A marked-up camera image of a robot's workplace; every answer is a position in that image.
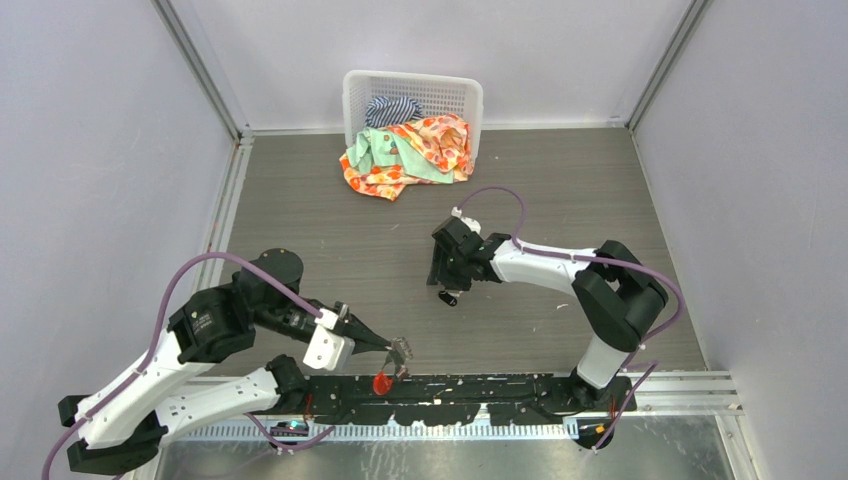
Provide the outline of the key with black tag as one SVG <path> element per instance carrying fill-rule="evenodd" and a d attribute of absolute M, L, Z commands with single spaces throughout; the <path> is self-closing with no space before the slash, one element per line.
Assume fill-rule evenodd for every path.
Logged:
<path fill-rule="evenodd" d="M 454 307 L 458 303 L 458 297 L 446 290 L 439 291 L 437 297 L 450 307 Z"/>

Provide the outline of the metal keyring holder red handle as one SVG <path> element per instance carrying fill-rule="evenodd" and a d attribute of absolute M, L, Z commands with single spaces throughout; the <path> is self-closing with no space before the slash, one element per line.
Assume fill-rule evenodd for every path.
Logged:
<path fill-rule="evenodd" d="M 408 362 L 414 358 L 408 340 L 396 337 L 391 341 L 386 360 L 374 377 L 372 390 L 378 396 L 387 395 L 392 387 L 408 375 Z"/>

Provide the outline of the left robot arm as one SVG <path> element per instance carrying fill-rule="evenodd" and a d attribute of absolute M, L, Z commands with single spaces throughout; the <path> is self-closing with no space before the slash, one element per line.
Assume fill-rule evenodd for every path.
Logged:
<path fill-rule="evenodd" d="M 374 333 L 344 303 L 299 293 L 301 258 L 269 249 L 225 284 L 195 292 L 180 308 L 159 308 L 148 350 L 100 391 L 58 405 L 66 431 L 57 442 L 73 472 L 118 476 L 154 459 L 169 442 L 239 414 L 293 414 L 311 397 L 303 367 L 336 371 L 352 355 L 384 353 L 397 373 L 409 356 L 401 339 Z M 280 355 L 234 381 L 183 395 L 182 385 L 250 349 L 258 328 L 307 346 L 298 361 Z"/>

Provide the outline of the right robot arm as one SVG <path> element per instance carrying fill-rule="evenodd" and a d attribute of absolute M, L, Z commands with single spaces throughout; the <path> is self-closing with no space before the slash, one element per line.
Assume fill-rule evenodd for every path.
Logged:
<path fill-rule="evenodd" d="M 503 233 L 482 237 L 476 221 L 455 216 L 432 238 L 427 282 L 447 303 L 475 282 L 529 284 L 577 300 L 593 332 L 566 383 L 579 409 L 596 410 L 610 398 L 610 383 L 668 303 L 661 283 L 617 241 L 597 249 L 545 247 Z"/>

